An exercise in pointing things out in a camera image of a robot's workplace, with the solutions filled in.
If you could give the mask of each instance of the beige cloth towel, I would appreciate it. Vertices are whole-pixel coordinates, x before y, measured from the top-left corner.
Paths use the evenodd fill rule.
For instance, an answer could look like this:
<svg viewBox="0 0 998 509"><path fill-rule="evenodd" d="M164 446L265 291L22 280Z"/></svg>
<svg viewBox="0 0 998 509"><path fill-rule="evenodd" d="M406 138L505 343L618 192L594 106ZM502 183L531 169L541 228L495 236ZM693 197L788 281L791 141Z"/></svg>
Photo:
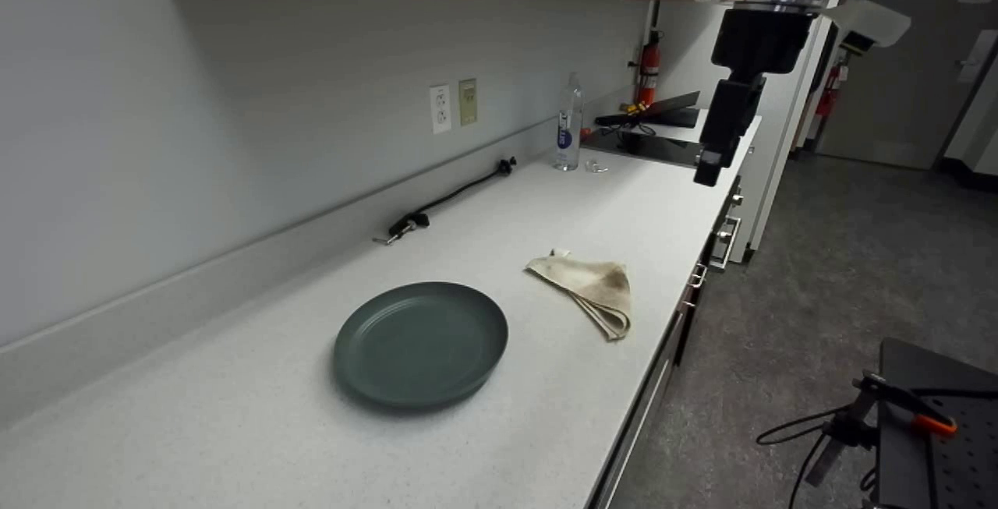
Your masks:
<svg viewBox="0 0 998 509"><path fill-rule="evenodd" d="M572 260L566 250L553 249L530 260L527 270L562 288L614 341L631 329L631 283L623 264Z"/></svg>

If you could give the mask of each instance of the black pegboard table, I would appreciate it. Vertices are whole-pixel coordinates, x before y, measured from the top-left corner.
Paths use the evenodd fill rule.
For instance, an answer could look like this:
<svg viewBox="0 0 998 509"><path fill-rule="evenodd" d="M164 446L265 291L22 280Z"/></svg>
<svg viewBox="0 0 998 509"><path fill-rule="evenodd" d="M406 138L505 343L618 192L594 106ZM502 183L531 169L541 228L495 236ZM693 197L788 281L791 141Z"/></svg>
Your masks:
<svg viewBox="0 0 998 509"><path fill-rule="evenodd" d="M910 343L885 339L880 374L905 388L998 391L998 375ZM903 509L998 509L998 401L933 398L956 419L948 441L910 432L910 414L880 403L877 501Z"/></svg>

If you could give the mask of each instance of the gray carpet floor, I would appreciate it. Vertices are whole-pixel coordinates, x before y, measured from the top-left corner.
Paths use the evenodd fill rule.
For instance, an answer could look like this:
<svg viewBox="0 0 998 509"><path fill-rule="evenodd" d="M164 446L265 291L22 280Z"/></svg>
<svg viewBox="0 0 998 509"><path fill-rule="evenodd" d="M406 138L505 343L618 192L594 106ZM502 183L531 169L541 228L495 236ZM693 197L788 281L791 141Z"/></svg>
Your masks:
<svg viewBox="0 0 998 509"><path fill-rule="evenodd" d="M998 371L998 196L934 172L789 161L762 247L714 276L614 509L781 508L812 440L756 434L855 398L894 336ZM796 507L859 507L851 449Z"/></svg>

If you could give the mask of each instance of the bottle label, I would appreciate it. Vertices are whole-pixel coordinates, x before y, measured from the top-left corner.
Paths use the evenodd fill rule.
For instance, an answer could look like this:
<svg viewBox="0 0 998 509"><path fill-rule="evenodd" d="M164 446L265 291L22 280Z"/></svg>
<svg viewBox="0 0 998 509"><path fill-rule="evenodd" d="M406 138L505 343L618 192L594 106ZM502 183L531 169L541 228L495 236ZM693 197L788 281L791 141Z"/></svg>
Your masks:
<svg viewBox="0 0 998 509"><path fill-rule="evenodd" d="M568 149L572 145L572 134L569 132L569 119L566 112L560 111L558 114L558 147Z"/></svg>

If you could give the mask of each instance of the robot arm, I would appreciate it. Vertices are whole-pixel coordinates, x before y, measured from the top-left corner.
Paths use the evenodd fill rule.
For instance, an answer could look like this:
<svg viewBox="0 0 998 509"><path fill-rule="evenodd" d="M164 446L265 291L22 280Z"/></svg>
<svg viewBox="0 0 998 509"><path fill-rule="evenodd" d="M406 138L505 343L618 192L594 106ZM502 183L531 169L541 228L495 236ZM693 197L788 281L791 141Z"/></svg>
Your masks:
<svg viewBox="0 0 998 509"><path fill-rule="evenodd" d="M722 168L731 166L738 141L752 122L766 73L787 73L808 41L814 16L829 16L848 35L844 46L863 53L874 44L889 46L910 26L910 19L870 1L827 9L828 0L699 0L730 4L720 24L710 61L731 74L717 83L703 123L703 152L695 181L714 186Z"/></svg>

